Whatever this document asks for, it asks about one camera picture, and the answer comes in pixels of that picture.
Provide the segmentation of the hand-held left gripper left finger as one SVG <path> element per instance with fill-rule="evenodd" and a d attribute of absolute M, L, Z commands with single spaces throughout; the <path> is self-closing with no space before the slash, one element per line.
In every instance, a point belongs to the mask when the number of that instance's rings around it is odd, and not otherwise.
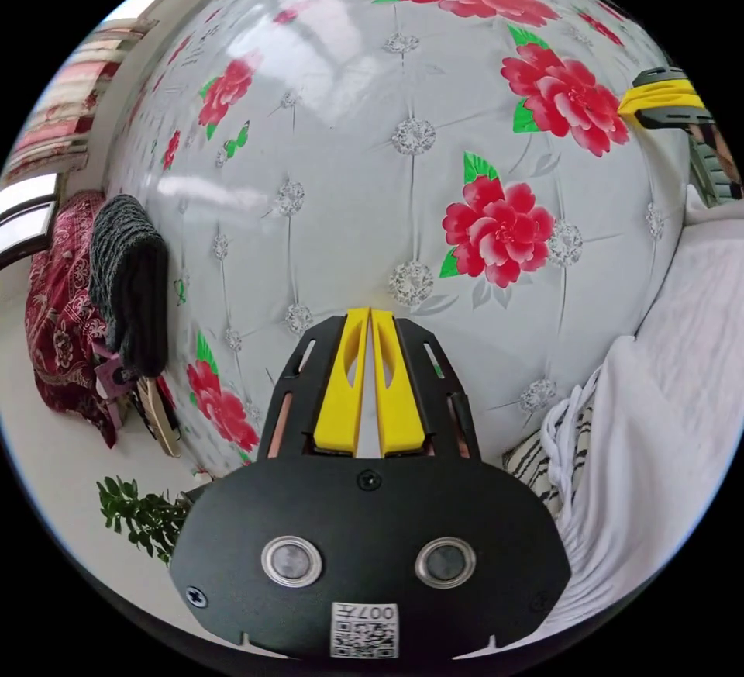
<path fill-rule="evenodd" d="M 370 309 L 347 311 L 313 433 L 321 454 L 355 454 L 360 432 Z"/>

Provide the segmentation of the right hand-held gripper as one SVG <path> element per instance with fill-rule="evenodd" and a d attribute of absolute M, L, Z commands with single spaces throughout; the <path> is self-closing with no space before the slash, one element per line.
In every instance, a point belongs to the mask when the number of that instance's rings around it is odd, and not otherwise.
<path fill-rule="evenodd" d="M 632 115 L 647 129 L 680 128 L 715 121 L 678 67 L 655 67 L 638 74 L 632 91 L 620 101 L 618 114 Z"/>

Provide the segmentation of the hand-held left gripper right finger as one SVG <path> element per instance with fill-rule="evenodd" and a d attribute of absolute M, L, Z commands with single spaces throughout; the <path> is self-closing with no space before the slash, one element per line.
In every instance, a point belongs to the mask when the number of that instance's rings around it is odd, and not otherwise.
<path fill-rule="evenodd" d="M 418 453 L 425 443 L 425 432 L 393 314 L 373 309 L 371 333 L 381 454 Z"/>

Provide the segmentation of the person's right hand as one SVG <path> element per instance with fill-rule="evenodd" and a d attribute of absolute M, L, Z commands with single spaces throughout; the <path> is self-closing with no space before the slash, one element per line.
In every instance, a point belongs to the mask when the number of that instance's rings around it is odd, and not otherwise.
<path fill-rule="evenodd" d="M 742 180 L 715 124 L 690 125 L 693 183 L 708 207 L 743 199 Z"/>

